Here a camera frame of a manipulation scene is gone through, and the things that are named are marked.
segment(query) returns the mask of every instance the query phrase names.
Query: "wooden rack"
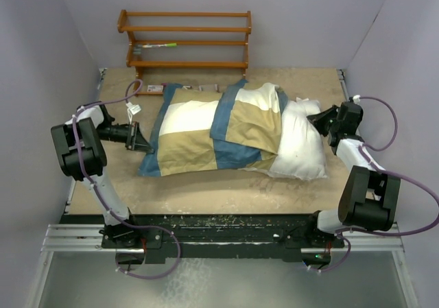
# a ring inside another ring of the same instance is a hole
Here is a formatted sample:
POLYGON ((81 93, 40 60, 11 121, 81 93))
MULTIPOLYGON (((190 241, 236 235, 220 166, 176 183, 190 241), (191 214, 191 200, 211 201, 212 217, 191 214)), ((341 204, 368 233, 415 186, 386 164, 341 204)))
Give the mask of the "wooden rack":
MULTIPOLYGON (((145 68, 235 68, 241 69, 243 77, 248 68, 248 35, 252 32, 252 16, 246 13, 208 13, 208 12, 128 12, 122 10, 117 21, 117 30, 127 32, 129 45, 126 56, 127 67, 136 68, 136 79, 143 78, 145 68), (247 18, 245 27, 160 27, 135 26, 130 24, 130 16, 186 16, 186 17, 241 17, 247 18), (135 32, 237 32, 244 33, 244 40, 137 40, 135 32), (192 62, 192 61, 143 61, 140 55, 134 54, 137 44, 167 44, 177 45, 241 45, 244 47, 242 62, 192 62)), ((157 95, 162 93, 141 92, 139 95, 157 95)))

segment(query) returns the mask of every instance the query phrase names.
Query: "striped blanket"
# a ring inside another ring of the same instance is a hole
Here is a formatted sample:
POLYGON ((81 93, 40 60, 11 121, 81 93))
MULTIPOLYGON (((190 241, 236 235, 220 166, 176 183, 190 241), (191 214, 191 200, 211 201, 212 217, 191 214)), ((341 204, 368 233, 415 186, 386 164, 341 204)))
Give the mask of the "striped blanket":
POLYGON ((139 175, 270 168, 288 101, 277 85, 241 80, 224 94, 181 87, 169 84, 165 89, 150 137, 155 153, 145 156, 139 175))

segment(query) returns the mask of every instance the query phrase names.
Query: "white pillow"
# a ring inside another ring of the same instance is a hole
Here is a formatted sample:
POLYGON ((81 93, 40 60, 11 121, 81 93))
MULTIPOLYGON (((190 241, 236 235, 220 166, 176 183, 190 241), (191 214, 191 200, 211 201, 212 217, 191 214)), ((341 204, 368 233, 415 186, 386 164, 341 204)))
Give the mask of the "white pillow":
POLYGON ((282 114, 281 144, 278 156, 267 170, 250 168, 273 178, 312 180, 326 178, 326 158, 320 134, 308 121, 307 115, 320 112, 316 100, 289 101, 282 114))

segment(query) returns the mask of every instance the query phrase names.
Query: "gray wall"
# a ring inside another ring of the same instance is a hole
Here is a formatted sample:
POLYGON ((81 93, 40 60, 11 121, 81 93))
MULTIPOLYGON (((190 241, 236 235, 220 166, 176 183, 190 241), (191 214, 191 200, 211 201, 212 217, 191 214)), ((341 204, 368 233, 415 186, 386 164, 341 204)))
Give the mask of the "gray wall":
MULTIPOLYGON (((384 0, 65 0, 100 67, 124 67, 128 37, 116 22, 137 11, 252 11, 251 67, 348 66, 384 0)), ((199 60, 222 60, 224 49, 199 60)))
MULTIPOLYGON (((347 71, 348 91, 381 97, 394 106, 400 130, 394 145, 374 154, 388 169, 439 192, 439 0, 386 0, 347 71)), ((361 134, 383 145, 392 120, 378 104, 364 103, 361 134)), ((434 220, 438 206, 428 194, 404 184, 397 211, 401 230, 434 220)), ((423 307, 438 306, 439 228, 403 239, 410 274, 423 307)))
POLYGON ((0 301, 23 307, 48 223, 67 198, 50 127, 99 79, 63 0, 0 0, 0 301))

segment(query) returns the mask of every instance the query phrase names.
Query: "white stripe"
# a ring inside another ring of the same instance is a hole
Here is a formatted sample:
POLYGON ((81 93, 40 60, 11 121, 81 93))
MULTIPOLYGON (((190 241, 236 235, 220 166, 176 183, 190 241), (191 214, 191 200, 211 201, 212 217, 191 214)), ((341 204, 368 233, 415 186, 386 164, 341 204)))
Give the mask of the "white stripe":
POLYGON ((189 101, 171 104, 163 119, 159 136, 169 133, 210 129, 217 106, 218 101, 189 101))
POLYGON ((279 101, 276 94, 276 88, 278 87, 278 85, 265 83, 257 90, 241 89, 236 94, 235 101, 252 104, 261 110, 272 109, 273 112, 279 112, 279 101))

